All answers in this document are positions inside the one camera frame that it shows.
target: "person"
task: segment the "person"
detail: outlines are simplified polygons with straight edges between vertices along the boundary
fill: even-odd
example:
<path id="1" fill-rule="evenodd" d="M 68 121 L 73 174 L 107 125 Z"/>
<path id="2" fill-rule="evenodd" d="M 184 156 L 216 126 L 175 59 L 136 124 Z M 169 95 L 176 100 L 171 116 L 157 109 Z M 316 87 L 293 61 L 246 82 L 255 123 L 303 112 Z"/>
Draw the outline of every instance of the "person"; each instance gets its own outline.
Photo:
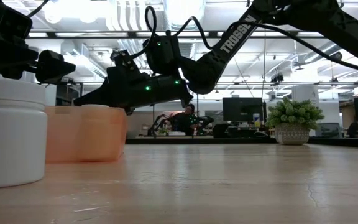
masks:
<path id="1" fill-rule="evenodd" d="M 347 133 L 350 138 L 358 138 L 358 121 L 354 117 L 353 123 L 348 127 Z"/>
<path id="2" fill-rule="evenodd" d="M 187 136 L 192 136 L 194 129 L 198 127 L 198 125 L 195 124 L 194 112 L 195 107 L 190 103 L 186 106 L 184 112 L 171 116 L 168 121 L 172 126 L 172 131 L 181 131 L 186 133 Z"/>

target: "green plant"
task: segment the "green plant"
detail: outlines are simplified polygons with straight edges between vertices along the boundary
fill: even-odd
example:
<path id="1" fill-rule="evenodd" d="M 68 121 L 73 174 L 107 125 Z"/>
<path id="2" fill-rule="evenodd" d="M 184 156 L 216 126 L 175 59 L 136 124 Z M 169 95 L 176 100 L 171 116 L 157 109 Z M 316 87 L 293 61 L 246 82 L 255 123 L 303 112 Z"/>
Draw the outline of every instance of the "green plant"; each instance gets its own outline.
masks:
<path id="1" fill-rule="evenodd" d="M 269 106 L 267 126 L 274 127 L 282 123 L 301 124 L 308 129 L 316 129 L 317 121 L 324 119 L 323 111 L 315 107 L 310 100 L 302 102 L 284 98 L 276 106 Z"/>
<path id="2" fill-rule="evenodd" d="M 170 130 L 168 128 L 160 128 L 158 131 L 158 135 L 166 135 L 167 133 L 170 132 Z"/>

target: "woven plant pot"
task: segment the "woven plant pot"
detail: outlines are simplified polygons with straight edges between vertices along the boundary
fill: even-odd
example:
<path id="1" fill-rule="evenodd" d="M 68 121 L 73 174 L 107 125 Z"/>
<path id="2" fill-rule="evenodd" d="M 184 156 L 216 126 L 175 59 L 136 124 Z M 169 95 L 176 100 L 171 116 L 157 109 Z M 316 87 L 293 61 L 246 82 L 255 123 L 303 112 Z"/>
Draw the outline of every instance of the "woven plant pot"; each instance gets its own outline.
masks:
<path id="1" fill-rule="evenodd" d="M 309 129 L 300 124 L 279 124 L 275 127 L 275 138 L 280 144 L 300 146 L 309 141 Z"/>

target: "wooden table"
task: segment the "wooden table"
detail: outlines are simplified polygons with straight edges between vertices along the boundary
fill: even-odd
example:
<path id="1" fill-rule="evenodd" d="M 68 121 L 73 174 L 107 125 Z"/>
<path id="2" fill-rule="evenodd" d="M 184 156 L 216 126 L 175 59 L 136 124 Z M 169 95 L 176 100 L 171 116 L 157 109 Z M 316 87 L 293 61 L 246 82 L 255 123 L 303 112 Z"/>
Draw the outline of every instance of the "wooden table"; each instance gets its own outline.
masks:
<path id="1" fill-rule="evenodd" d="M 212 139 L 214 136 L 137 136 L 137 139 Z"/>
<path id="2" fill-rule="evenodd" d="M 130 145 L 0 189 L 0 223 L 358 223 L 358 148 Z"/>

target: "potted plant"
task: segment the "potted plant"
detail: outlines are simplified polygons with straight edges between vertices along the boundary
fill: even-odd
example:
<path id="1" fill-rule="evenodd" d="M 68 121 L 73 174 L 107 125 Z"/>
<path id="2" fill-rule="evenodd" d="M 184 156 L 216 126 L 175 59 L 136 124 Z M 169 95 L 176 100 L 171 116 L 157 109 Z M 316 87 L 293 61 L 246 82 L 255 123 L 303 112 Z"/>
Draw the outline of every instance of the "potted plant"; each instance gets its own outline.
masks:
<path id="1" fill-rule="evenodd" d="M 280 144 L 302 145 L 309 140 L 311 129 L 324 119 L 322 109 L 310 100 L 302 102 L 284 98 L 276 106 L 269 106 L 267 125 L 275 128 L 275 138 Z"/>
<path id="2" fill-rule="evenodd" d="M 168 136 L 168 133 L 170 132 L 170 130 L 166 127 L 162 127 L 157 131 L 157 135 L 159 136 Z"/>

